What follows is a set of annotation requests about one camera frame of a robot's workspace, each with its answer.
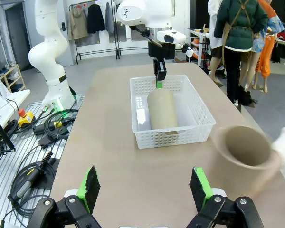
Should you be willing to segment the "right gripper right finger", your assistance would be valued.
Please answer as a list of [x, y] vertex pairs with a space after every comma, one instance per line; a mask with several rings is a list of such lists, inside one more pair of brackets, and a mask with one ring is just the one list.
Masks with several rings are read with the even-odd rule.
[[210, 187], [202, 168], [192, 168], [189, 186], [197, 215], [187, 227], [213, 228], [222, 225], [227, 228], [262, 228], [264, 226], [250, 197], [230, 200], [224, 190]]

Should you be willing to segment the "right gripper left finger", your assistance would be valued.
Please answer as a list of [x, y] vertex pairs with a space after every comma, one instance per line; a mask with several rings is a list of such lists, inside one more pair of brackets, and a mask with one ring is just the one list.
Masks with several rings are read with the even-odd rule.
[[95, 166], [87, 171], [76, 194], [69, 192], [60, 201], [42, 198], [38, 201], [29, 228], [99, 228], [100, 224], [92, 215], [100, 191], [100, 183]]

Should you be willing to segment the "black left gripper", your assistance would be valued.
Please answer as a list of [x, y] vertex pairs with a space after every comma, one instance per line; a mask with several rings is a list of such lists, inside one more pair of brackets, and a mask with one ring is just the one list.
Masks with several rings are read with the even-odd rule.
[[175, 58], [175, 45], [170, 43], [162, 43], [162, 47], [148, 42], [148, 54], [153, 57], [153, 70], [156, 76], [156, 88], [163, 88], [163, 81], [165, 80], [167, 71], [165, 62], [162, 60], [173, 60]]

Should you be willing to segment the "person's left hand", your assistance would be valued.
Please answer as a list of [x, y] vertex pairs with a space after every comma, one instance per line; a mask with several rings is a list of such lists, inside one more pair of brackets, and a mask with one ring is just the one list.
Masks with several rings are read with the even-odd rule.
[[276, 176], [284, 165], [284, 158], [279, 151], [271, 148], [269, 176]]

